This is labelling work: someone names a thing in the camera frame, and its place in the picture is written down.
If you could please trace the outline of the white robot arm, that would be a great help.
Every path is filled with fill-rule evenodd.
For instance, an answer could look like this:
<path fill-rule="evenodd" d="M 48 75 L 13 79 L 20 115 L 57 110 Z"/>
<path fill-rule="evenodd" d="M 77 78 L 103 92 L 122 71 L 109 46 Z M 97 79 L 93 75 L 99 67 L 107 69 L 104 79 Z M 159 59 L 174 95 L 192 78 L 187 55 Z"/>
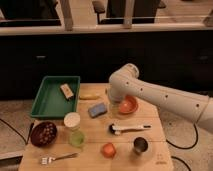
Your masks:
<path fill-rule="evenodd" d="M 151 84 L 138 79 L 139 69 L 132 63 L 122 66 L 109 77 L 108 99 L 120 103 L 131 95 L 159 106 L 195 123 L 213 134 L 213 97 Z"/>

